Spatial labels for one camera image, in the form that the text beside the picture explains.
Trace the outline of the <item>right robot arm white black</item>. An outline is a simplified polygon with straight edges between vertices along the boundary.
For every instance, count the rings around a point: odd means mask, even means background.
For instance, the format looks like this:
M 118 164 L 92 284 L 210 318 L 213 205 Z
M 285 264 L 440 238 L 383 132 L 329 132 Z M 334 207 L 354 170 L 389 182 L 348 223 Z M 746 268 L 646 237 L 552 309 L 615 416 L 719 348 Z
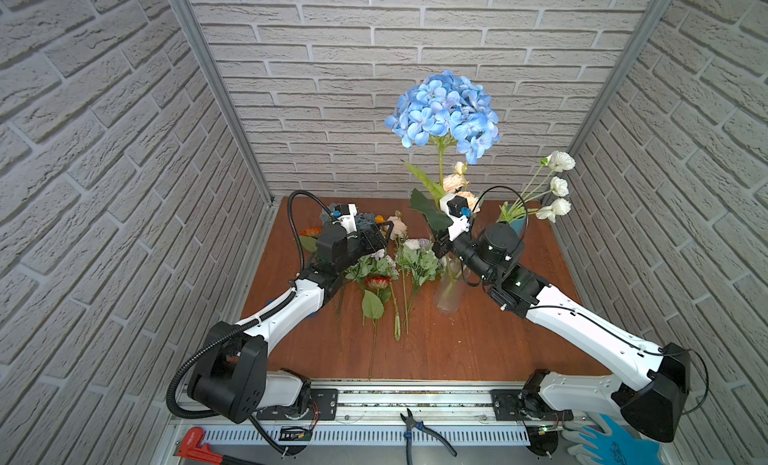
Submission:
M 549 409 L 620 416 L 641 434 L 672 442 L 690 392 L 690 350 L 634 336 L 587 310 L 520 265 L 523 248 L 503 223 L 479 238 L 454 223 L 436 232 L 433 245 L 437 257 L 452 254 L 476 274 L 502 311 L 550 330 L 609 369 L 609 375 L 592 378 L 534 373 L 527 387 Z

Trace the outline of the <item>clear glass vase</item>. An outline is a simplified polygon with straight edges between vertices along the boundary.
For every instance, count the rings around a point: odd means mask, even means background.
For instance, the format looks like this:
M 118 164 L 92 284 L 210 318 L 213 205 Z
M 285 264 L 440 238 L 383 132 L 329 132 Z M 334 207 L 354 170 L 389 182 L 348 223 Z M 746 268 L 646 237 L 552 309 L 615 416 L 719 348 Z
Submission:
M 433 303 L 442 313 L 455 313 L 461 306 L 464 289 L 463 264 L 451 255 L 440 259 L 441 275 L 433 295 Z

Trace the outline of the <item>white ranunculus flower stem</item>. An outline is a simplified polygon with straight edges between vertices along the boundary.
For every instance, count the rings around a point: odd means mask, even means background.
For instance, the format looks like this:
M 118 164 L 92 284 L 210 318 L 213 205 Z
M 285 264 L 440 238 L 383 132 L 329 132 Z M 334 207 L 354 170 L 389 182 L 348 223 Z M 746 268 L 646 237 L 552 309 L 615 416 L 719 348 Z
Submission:
M 539 168 L 526 185 L 520 196 L 512 203 L 505 202 L 500 207 L 499 221 L 511 224 L 529 216 L 539 220 L 555 223 L 558 217 L 567 215 L 572 205 L 567 200 L 569 195 L 568 182 L 560 174 L 573 170 L 575 159 L 566 152 L 555 151 L 539 161 Z M 539 208 L 528 207 L 530 202 L 540 202 L 544 198 L 553 197 L 549 205 Z

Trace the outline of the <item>blue hydrangea flower stem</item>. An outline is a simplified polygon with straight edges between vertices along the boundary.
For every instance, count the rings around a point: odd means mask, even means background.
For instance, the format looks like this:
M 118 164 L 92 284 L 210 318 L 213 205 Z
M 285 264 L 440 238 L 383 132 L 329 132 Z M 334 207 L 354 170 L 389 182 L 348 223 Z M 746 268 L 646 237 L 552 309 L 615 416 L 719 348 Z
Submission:
M 414 189 L 410 208 L 420 213 L 436 236 L 447 232 L 451 220 L 440 210 L 440 200 L 449 193 L 442 179 L 453 173 L 461 161 L 475 165 L 499 140 L 499 118 L 492 108 L 492 97 L 484 87 L 451 71 L 427 77 L 398 99 L 385 125 L 401 139 L 403 147 L 431 145 L 438 154 L 439 176 L 407 162 L 408 171 L 423 185 Z

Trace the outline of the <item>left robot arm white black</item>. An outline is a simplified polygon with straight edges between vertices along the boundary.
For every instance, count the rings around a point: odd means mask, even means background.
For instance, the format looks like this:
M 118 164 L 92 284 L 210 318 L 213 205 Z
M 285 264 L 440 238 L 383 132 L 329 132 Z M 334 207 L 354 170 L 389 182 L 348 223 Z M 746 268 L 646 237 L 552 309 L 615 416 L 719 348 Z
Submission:
M 334 212 L 332 221 L 322 228 L 315 253 L 286 292 L 246 319 L 220 322 L 209 330 L 205 345 L 179 369 L 176 379 L 188 377 L 189 398 L 205 408 L 177 410 L 176 392 L 169 389 L 172 413 L 189 419 L 220 415 L 241 423 L 269 407 L 303 412 L 310 382 L 289 371 L 270 372 L 269 355 L 333 298 L 349 267 L 387 248 L 392 229 L 390 221 L 378 224 L 363 214 Z

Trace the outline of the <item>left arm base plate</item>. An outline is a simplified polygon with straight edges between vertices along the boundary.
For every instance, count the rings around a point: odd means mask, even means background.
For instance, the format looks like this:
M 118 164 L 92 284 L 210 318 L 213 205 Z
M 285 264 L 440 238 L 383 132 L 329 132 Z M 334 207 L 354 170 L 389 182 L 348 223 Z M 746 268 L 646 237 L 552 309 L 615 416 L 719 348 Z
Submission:
M 302 391 L 293 405 L 263 408 L 255 416 L 259 420 L 272 421 L 334 421 L 338 399 L 338 389 L 311 388 Z

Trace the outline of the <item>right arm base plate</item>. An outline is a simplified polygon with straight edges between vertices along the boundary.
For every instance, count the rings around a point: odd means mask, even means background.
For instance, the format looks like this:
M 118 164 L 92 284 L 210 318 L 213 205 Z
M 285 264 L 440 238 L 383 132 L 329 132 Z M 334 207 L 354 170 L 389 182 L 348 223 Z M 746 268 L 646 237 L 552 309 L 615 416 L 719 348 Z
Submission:
M 547 405 L 538 392 L 525 389 L 494 389 L 490 391 L 496 420 L 501 421 L 569 421 L 571 410 L 556 411 Z

